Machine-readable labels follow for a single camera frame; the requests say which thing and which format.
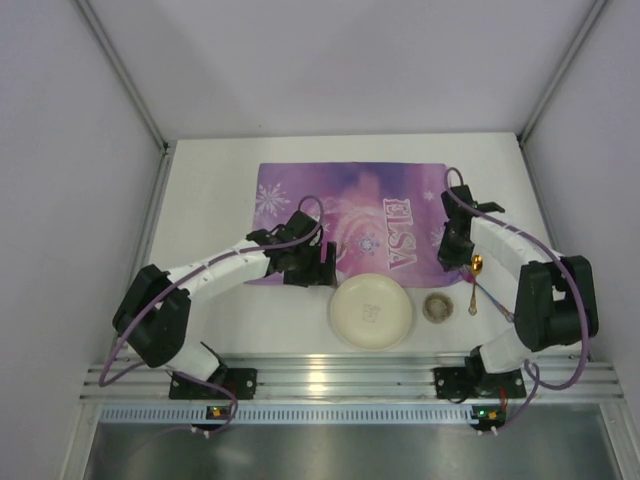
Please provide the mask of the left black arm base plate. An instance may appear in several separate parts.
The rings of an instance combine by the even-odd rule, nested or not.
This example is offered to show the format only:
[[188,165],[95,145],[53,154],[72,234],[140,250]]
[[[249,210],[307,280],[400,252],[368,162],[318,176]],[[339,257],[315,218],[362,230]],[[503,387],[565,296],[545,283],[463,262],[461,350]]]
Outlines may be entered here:
[[[208,383],[232,393],[238,400],[252,400],[257,388],[258,370],[254,368],[227,367],[213,375]],[[211,389],[177,374],[172,375],[169,389],[171,400],[224,400],[224,392]]]

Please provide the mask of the purple Elsa cloth placemat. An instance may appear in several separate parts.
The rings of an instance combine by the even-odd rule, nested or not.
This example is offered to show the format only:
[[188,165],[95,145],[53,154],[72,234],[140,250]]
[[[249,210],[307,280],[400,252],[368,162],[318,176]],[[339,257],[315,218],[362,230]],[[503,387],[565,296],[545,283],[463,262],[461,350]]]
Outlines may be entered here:
[[339,282],[375,273],[405,288],[452,286],[460,274],[437,259],[445,173],[438,163],[263,163],[253,227],[271,229],[301,207],[335,243]]

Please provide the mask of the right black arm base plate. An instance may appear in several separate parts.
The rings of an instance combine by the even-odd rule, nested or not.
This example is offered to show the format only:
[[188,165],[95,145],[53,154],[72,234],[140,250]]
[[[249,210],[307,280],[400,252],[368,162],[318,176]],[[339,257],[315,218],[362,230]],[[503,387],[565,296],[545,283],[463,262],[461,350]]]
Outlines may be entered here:
[[527,396],[519,370],[500,374],[471,374],[465,367],[438,367],[433,370],[436,397],[452,403],[468,399],[524,399]]

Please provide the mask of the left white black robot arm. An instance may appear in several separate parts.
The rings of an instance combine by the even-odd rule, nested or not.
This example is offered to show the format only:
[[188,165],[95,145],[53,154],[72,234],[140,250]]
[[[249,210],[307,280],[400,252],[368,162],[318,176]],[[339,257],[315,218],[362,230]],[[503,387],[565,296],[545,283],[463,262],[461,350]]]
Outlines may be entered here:
[[336,257],[337,245],[324,240],[320,222],[296,210],[286,223],[255,230],[217,255],[170,270],[147,265],[114,315],[118,345],[131,347],[150,368],[219,383],[226,365],[201,340],[193,304],[276,274],[285,285],[334,287]]

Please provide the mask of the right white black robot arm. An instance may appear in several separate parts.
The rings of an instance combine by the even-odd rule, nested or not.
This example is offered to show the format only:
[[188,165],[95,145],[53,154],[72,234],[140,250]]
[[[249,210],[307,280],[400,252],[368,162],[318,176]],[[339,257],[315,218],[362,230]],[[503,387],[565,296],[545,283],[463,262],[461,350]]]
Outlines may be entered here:
[[572,387],[588,360],[588,343],[599,329],[592,267],[582,256],[563,256],[531,234],[503,220],[495,202],[479,204],[465,185],[441,195],[447,221],[437,253],[446,272],[470,268],[487,254],[517,282],[513,323],[495,339],[476,347],[465,367],[477,385],[523,368],[535,377],[534,357],[550,347],[581,345],[578,366],[555,391]]

